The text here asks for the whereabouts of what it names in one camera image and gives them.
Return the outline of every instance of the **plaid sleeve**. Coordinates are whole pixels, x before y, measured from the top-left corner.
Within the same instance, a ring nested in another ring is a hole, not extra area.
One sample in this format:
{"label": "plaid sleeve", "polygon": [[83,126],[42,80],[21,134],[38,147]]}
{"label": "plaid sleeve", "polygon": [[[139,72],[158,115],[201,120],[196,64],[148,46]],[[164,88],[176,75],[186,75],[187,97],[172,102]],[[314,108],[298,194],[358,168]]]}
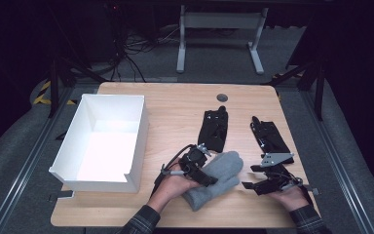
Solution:
{"label": "plaid sleeve", "polygon": [[332,233],[312,205],[290,212],[299,234]]}
{"label": "plaid sleeve", "polygon": [[160,214],[149,206],[142,208],[123,226],[118,232],[120,234],[149,234],[153,233],[157,223],[160,220]]}

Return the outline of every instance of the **gray cloth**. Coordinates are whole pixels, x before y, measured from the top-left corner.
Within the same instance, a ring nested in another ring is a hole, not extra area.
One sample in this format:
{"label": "gray cloth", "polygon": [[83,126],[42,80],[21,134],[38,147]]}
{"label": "gray cloth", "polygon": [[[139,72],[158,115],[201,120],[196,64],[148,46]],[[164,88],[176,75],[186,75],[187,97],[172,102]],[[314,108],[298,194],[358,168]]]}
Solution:
{"label": "gray cloth", "polygon": [[193,211],[198,211],[205,203],[220,196],[240,183],[237,174],[243,168],[243,160],[236,151],[219,153],[202,168],[208,176],[218,178],[209,187],[192,188],[182,196],[190,204]]}

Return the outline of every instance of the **gray floor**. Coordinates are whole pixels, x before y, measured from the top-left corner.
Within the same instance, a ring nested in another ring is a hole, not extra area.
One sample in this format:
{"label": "gray floor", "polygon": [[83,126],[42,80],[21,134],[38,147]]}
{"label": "gray floor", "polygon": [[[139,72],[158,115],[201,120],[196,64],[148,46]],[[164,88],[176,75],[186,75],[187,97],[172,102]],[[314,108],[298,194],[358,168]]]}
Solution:
{"label": "gray floor", "polygon": [[[130,56],[147,82],[220,83],[258,85],[268,82],[285,65],[304,28],[267,28],[258,52],[265,74],[256,75],[246,48],[252,31],[230,36],[215,32],[190,32],[185,72],[175,72],[176,37],[150,52]],[[140,75],[123,60],[121,82],[141,82]],[[104,74],[110,78],[111,73]],[[312,111],[315,89],[299,92],[292,78],[279,86],[280,103],[312,187],[320,190],[318,208],[333,233],[374,233],[374,178],[366,167],[330,87],[325,86],[319,122]],[[33,101],[43,83],[31,94]],[[63,99],[80,99],[96,92],[97,84],[79,79],[73,89],[61,87]],[[0,233],[83,233],[83,228],[54,227],[51,214],[61,183],[48,173],[77,105],[64,105],[53,119],[50,107],[35,104],[0,138]],[[116,228],[87,228],[87,233],[114,233]],[[269,229],[270,234],[295,233]]]}

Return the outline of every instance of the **wooden table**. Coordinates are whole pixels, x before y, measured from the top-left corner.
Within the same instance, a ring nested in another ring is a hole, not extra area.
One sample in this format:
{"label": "wooden table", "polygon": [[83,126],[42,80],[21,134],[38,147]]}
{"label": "wooden table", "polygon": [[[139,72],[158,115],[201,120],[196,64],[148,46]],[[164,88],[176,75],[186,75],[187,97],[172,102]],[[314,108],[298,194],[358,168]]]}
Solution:
{"label": "wooden table", "polygon": [[[254,174],[250,169],[251,165],[260,164],[262,154],[249,127],[254,115],[276,124],[286,145],[295,153],[295,163],[287,166],[288,170],[308,184],[277,93],[270,86],[103,83],[98,93],[145,96],[150,125],[140,191],[136,194],[75,192],[73,198],[56,202],[51,218],[55,226],[123,226],[148,201],[162,164],[187,144],[197,143],[205,111],[217,110],[220,105],[226,106],[229,114],[224,151],[237,151],[243,158],[241,181],[265,179],[263,174]],[[219,94],[226,95],[228,100],[220,102],[216,98]],[[162,212],[158,224],[158,227],[217,228],[293,226],[279,203],[267,196],[257,196],[241,184],[197,212],[182,197],[174,199]]]}

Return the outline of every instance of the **right hand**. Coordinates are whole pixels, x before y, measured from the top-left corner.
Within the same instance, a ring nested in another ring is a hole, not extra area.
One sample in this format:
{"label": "right hand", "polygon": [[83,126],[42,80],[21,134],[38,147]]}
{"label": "right hand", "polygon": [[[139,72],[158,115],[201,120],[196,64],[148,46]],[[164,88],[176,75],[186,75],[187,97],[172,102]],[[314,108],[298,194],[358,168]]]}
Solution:
{"label": "right hand", "polygon": [[306,200],[305,196],[303,195],[303,191],[299,186],[293,186],[284,191],[268,193],[266,196],[280,202],[288,212],[292,212],[309,205],[308,200]]}
{"label": "right hand", "polygon": [[[174,160],[172,163],[173,166],[171,167],[172,170],[181,170],[178,164],[179,160],[180,158]],[[184,175],[166,175],[157,190],[151,196],[147,205],[160,213],[171,199],[180,196],[191,188],[199,186],[197,182],[186,178]]]}

